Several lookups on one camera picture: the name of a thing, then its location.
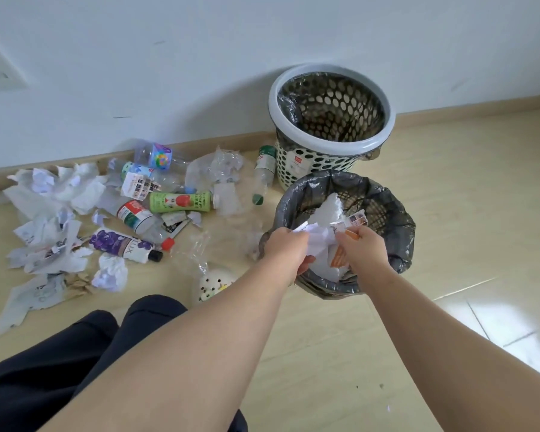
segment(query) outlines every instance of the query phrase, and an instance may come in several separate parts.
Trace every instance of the label sticker on trash can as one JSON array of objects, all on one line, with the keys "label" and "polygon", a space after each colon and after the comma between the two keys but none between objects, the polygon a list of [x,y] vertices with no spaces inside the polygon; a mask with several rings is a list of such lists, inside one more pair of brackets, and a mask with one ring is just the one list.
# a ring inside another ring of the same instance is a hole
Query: label sticker on trash can
[{"label": "label sticker on trash can", "polygon": [[286,171],[298,179],[310,172],[313,163],[313,160],[306,159],[304,156],[297,154],[296,151],[286,153]]}]

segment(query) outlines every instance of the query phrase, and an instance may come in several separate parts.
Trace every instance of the forearm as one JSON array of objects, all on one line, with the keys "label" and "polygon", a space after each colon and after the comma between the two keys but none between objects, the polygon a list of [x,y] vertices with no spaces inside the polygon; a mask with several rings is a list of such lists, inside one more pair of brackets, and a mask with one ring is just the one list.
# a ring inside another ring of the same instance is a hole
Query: forearm
[{"label": "forearm", "polygon": [[368,295],[446,432],[540,430],[539,373],[395,273],[376,279]]},{"label": "forearm", "polygon": [[225,430],[294,280],[283,262],[259,261],[230,288],[151,334],[44,430]]}]

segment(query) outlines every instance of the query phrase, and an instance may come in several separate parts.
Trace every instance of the black pants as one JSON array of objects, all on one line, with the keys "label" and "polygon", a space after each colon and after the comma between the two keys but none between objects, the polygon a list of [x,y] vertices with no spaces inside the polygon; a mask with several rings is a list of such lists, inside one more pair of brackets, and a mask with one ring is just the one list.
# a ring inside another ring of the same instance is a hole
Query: black pants
[{"label": "black pants", "polygon": [[[149,295],[130,306],[120,327],[112,314],[96,310],[0,362],[0,431],[37,430],[116,359],[186,311],[170,297]],[[247,430],[238,411],[229,431]]]}]

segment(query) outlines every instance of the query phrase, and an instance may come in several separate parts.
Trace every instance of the person's right hand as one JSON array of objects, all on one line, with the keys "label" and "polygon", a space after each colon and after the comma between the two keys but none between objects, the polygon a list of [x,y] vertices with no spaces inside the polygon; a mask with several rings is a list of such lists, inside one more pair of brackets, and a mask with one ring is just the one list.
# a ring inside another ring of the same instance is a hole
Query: person's right hand
[{"label": "person's right hand", "polygon": [[368,294],[368,289],[381,276],[394,274],[388,262],[384,238],[366,226],[349,227],[360,238],[352,239],[344,233],[337,233],[336,240],[344,248],[352,271],[358,276],[360,289]]}]

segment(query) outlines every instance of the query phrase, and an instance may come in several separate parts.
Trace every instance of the bottle label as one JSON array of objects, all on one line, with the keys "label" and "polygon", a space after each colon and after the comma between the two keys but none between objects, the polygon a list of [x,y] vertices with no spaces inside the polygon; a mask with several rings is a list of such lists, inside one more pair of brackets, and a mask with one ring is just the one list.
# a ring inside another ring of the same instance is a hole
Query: bottle label
[{"label": "bottle label", "polygon": [[212,194],[168,194],[163,192],[150,193],[150,210],[153,212],[172,211],[205,211],[209,212]]},{"label": "bottle label", "polygon": [[120,218],[124,224],[134,230],[145,220],[154,215],[152,212],[147,210],[143,205],[141,205],[136,200],[130,200],[128,203],[122,205],[118,210],[116,217]]},{"label": "bottle label", "polygon": [[310,172],[313,163],[311,159],[306,159],[295,151],[286,153],[286,171],[298,179]]},{"label": "bottle label", "polygon": [[274,175],[276,171],[276,147],[273,145],[262,145],[258,151],[256,168],[266,168]]},{"label": "bottle label", "polygon": [[152,244],[110,229],[100,228],[90,238],[90,244],[102,252],[145,263]]},{"label": "bottle label", "polygon": [[150,165],[160,170],[167,170],[172,161],[172,149],[162,144],[152,144],[152,154],[150,156]]},{"label": "bottle label", "polygon": [[126,162],[126,164],[122,167],[120,178],[122,179],[122,181],[124,181],[124,179],[126,179],[126,174],[128,173],[142,174],[143,176],[152,178],[153,172],[154,168],[150,168],[144,165],[138,165],[134,162]]}]

